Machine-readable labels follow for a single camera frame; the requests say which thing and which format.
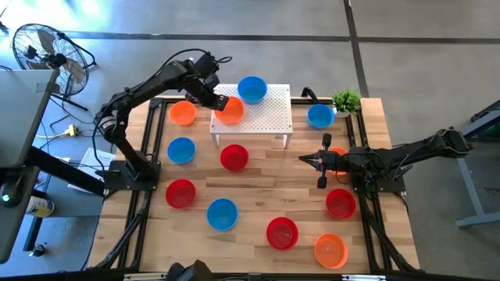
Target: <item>green plant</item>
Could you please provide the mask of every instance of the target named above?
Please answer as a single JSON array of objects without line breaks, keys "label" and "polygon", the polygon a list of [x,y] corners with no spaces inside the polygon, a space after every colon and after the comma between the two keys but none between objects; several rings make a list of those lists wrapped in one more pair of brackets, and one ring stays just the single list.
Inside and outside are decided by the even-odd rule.
[{"label": "green plant", "polygon": [[337,91],[331,98],[334,100],[334,105],[339,112],[356,112],[361,107],[357,90],[345,88]]}]

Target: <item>orange bowl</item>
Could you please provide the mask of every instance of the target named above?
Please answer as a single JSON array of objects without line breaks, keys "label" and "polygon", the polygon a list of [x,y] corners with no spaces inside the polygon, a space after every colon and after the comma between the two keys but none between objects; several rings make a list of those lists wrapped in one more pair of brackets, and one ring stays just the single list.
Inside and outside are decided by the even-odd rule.
[{"label": "orange bowl", "polygon": [[195,121],[196,107],[189,101],[179,101],[170,108],[169,115],[177,125],[189,126]]},{"label": "orange bowl", "polygon": [[[344,155],[345,152],[347,152],[344,148],[330,148],[330,151],[335,151],[339,155]],[[343,176],[343,175],[347,174],[347,172],[335,172],[335,171],[328,171],[328,172],[331,173],[332,175],[337,173],[337,176]]]},{"label": "orange bowl", "polygon": [[347,261],[347,246],[342,238],[328,233],[320,236],[314,244],[316,260],[327,269],[339,269]]},{"label": "orange bowl", "polygon": [[223,111],[216,110],[216,117],[220,122],[226,125],[238,124],[245,114],[243,101],[236,97],[229,97],[226,108]]}]

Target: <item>blue bowl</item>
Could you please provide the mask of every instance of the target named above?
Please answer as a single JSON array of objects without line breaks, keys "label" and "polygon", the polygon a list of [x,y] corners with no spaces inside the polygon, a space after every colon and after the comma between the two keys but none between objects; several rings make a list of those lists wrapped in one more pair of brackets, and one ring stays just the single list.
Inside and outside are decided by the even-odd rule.
[{"label": "blue bowl", "polygon": [[307,123],[317,130],[326,129],[334,119],[334,111],[327,105],[313,105],[307,112]]},{"label": "blue bowl", "polygon": [[220,198],[210,204],[206,212],[209,225],[216,230],[225,231],[231,229],[238,221],[238,208],[233,201]]},{"label": "blue bowl", "polygon": [[267,84],[258,77],[248,76],[237,85],[237,92],[245,103],[258,104],[267,93]]},{"label": "blue bowl", "polygon": [[186,164],[193,160],[195,157],[195,143],[187,137],[178,137],[172,140],[166,153],[170,160],[176,164]]}]

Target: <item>yellow plug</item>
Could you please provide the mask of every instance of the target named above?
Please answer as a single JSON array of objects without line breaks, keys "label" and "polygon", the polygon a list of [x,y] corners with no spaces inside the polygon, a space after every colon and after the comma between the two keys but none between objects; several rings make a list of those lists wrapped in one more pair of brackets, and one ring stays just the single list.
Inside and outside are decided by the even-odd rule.
[{"label": "yellow plug", "polygon": [[74,137],[77,135],[77,127],[74,126],[73,124],[70,125],[68,131],[70,132],[70,137]]},{"label": "yellow plug", "polygon": [[61,133],[61,135],[67,135],[67,136],[70,136],[70,137],[74,137],[77,135],[77,127],[74,126],[74,125],[70,125],[68,127],[68,130],[65,130],[64,133]]}]

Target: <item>fan grille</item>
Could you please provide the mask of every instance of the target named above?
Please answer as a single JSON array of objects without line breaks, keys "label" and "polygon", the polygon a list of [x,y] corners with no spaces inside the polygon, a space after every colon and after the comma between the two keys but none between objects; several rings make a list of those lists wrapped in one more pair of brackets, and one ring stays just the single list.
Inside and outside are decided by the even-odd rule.
[{"label": "fan grille", "polygon": [[[78,47],[71,44],[71,42],[64,37],[60,37],[58,34],[61,32],[52,27],[30,23],[23,25],[16,31],[12,40],[12,50],[14,51],[17,63],[19,63],[22,69],[31,69],[28,63],[45,63],[50,53],[44,49],[43,44],[50,43],[48,43],[44,37],[38,36],[39,30],[43,30],[55,38],[52,44],[55,54],[62,54],[66,58],[72,59],[74,62],[78,63],[83,70],[81,79],[78,80],[75,79],[65,67],[59,67],[60,74],[56,81],[60,89],[59,94],[74,95],[80,93],[87,85],[88,81],[87,61]],[[30,56],[28,51],[30,46],[36,50],[37,55],[34,56],[34,58]]]}]

